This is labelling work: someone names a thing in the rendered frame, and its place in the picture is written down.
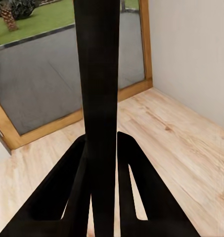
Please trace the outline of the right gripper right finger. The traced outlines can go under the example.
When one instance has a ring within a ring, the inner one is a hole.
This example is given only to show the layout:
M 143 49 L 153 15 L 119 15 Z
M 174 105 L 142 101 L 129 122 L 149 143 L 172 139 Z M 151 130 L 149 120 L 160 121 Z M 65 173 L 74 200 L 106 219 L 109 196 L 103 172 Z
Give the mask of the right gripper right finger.
M 117 133 L 121 237 L 200 237 L 135 139 Z M 129 165 L 148 220 L 136 217 Z

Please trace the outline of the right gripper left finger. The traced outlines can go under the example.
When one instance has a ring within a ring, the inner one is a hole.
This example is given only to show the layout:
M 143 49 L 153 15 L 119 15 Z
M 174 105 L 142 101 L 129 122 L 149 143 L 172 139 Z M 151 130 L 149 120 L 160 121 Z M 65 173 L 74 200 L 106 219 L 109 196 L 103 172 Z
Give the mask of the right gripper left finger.
M 0 237 L 87 237 L 90 196 L 84 134 L 56 163 Z

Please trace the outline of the poster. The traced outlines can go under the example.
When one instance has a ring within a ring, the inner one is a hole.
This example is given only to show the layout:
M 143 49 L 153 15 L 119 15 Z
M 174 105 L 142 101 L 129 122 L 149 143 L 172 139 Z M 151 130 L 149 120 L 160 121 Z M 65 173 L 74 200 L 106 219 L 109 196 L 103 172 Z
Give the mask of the poster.
M 95 237 L 114 237 L 120 0 L 73 0 Z

